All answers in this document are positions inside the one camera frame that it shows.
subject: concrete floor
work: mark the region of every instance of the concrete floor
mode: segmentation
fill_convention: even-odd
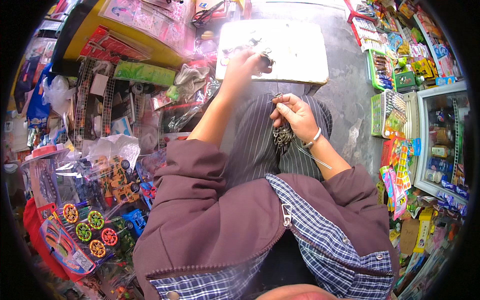
[[[370,135],[370,97],[378,92],[371,83],[366,82],[365,55],[357,44],[350,24],[346,22],[345,12],[317,4],[254,3],[252,19],[286,19],[320,25],[325,39],[330,79],[314,98],[325,102],[332,113],[330,143],[349,164],[364,165],[376,182],[383,140]],[[281,93],[302,95],[304,86],[279,84],[279,90]],[[266,92],[275,94],[276,83],[253,83],[248,96]],[[234,138],[235,128],[231,122],[221,150],[229,153]]]

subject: green tissue package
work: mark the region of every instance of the green tissue package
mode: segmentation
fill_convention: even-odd
[[[141,62],[120,60],[113,74],[113,78],[171,86],[175,79],[175,71]]]

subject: refrigerator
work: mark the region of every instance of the refrigerator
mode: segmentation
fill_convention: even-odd
[[[417,92],[417,99],[421,153],[414,186],[432,196],[446,193],[466,204],[462,144],[469,112],[467,86],[461,81],[433,87]]]

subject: blue plaid shirt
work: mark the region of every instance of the blue plaid shirt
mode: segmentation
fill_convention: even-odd
[[[387,297],[394,280],[388,251],[359,256],[343,231],[288,184],[271,174],[267,174],[266,179],[281,203],[291,207],[291,222],[300,253],[319,287],[338,298],[373,300]],[[177,292],[180,300],[240,299],[267,255],[268,251],[246,264],[214,273],[156,279],[150,283],[160,298],[166,300],[169,291]],[[392,275],[366,275],[355,271],[359,269],[391,272]]]

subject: snap button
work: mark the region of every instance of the snap button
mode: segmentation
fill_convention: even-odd
[[[167,298],[168,300],[179,300],[180,299],[180,295],[177,293],[177,292],[174,292],[172,290],[169,290],[167,292]]]

